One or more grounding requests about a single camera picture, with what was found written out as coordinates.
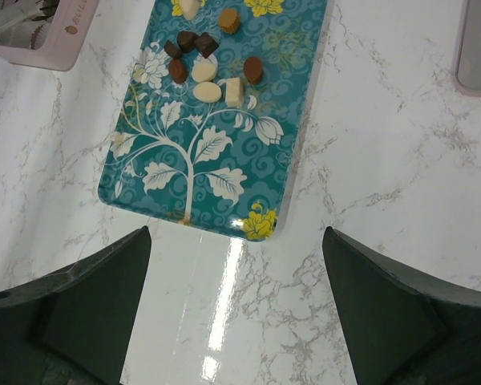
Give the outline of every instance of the marble countertop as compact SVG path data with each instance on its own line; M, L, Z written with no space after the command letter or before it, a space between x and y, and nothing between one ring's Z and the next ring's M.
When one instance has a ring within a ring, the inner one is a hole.
M329 1L289 210L260 244L97 197L152 6L101 0L67 73L0 59L0 290L148 225L125 385L355 384L327 225L481 290L481 99L453 80L463 0Z

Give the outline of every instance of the tray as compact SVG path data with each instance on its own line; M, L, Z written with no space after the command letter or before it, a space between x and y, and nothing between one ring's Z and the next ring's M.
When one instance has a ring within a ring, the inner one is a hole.
M313 58L325 15L324 0L202 0L192 21L179 0L157 0L132 73L111 149L99 182L99 198L151 217L232 237L263 241L277 224L293 157ZM224 8L242 25L220 31ZM245 103L227 107L196 100L189 76L179 86L168 75L163 46L181 30L208 32L220 47L204 59L218 65L214 80L241 77ZM264 63L256 86L245 81L249 56Z

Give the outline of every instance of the yellow flower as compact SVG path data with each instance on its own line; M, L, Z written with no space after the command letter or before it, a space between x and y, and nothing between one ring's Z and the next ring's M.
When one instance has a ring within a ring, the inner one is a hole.
M244 3L246 6L253 8L253 16L258 18L268 12L270 14L280 14L283 12L281 8L283 1L284 0L244 0Z
M207 0L201 0L201 6L204 6L206 1ZM173 16L181 16L182 14L184 14L182 12L182 9L180 8L180 0L171 0L171 3L173 5Z
M273 234L278 216L276 210L267 210L260 203L251 206L249 217L243 220L242 230L250 241L269 238Z

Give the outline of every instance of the dark chocolate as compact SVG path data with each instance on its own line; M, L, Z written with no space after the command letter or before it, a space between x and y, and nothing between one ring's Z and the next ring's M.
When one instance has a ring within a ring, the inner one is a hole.
M210 56L219 47L216 40L207 32L201 34L201 36L194 41L194 45L204 58Z
M179 59L173 59L169 63L169 75L173 78L175 83L182 84L187 80L188 72L185 65Z
M174 59L179 59L182 57L182 50L169 40L164 45L164 51L166 51L166 54L168 54Z
M178 47L184 52L185 54L191 52L194 49L194 42L198 38L198 35L194 32L190 32L188 30L181 30L178 33L178 37L176 38L176 42L178 43Z
M250 84L258 84L262 81L264 68L262 61L257 56L251 56L244 62L244 75Z

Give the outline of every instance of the rectangular white chocolate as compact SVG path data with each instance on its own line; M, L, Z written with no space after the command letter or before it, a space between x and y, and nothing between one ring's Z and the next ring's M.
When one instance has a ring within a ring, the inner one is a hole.
M244 104L244 88L241 78L226 79L226 105L241 107Z

